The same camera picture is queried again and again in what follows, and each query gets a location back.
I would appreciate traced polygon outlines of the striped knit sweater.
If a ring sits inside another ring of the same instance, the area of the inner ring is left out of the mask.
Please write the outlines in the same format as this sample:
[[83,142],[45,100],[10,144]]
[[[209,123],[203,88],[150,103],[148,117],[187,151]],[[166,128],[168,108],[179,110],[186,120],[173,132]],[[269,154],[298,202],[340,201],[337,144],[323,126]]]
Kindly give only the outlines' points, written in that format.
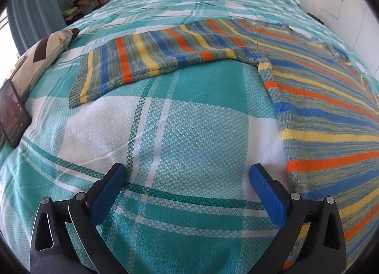
[[378,226],[378,97],[342,50],[214,18],[114,38],[80,59],[64,143],[128,171],[100,228],[130,273],[246,273],[277,233],[255,163],[333,196],[353,264]]

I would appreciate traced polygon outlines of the teal white plaid bedspread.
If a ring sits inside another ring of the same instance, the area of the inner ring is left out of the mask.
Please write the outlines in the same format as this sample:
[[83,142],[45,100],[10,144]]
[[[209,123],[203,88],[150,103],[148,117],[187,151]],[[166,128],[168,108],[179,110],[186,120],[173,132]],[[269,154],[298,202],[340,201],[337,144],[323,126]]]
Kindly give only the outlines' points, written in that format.
[[24,266],[41,200],[115,163],[128,180],[98,233],[130,273],[246,273],[278,227],[249,183],[262,164],[303,198],[332,196],[347,265],[378,230],[378,24],[362,0],[313,18],[301,0],[110,0],[34,62],[32,121],[1,141],[1,233]]

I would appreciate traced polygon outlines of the chevron patterned cushion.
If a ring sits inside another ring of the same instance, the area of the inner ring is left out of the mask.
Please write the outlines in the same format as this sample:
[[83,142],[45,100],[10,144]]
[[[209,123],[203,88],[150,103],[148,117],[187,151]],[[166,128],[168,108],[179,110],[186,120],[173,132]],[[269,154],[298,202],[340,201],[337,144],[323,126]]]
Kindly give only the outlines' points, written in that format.
[[9,79],[23,102],[48,67],[67,50],[79,33],[76,28],[54,32],[34,44],[17,61]]

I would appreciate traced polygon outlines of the black bedside device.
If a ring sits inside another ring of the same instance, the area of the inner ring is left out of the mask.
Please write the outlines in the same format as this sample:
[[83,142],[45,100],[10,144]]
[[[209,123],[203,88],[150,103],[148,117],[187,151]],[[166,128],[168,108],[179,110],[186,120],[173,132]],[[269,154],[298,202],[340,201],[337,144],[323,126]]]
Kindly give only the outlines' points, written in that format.
[[313,18],[314,20],[316,20],[318,23],[320,23],[321,25],[325,25],[325,23],[319,19],[318,17],[316,17],[315,15],[313,15],[312,13],[309,13],[307,12],[307,15],[310,16],[311,18]]

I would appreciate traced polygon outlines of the blue curtain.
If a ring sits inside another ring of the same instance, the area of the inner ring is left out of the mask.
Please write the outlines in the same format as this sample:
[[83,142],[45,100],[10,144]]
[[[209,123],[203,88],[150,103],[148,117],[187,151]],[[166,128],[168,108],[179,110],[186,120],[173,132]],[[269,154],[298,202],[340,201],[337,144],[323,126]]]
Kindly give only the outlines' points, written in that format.
[[65,28],[62,13],[70,8],[68,0],[11,0],[6,13],[19,55],[47,35]]

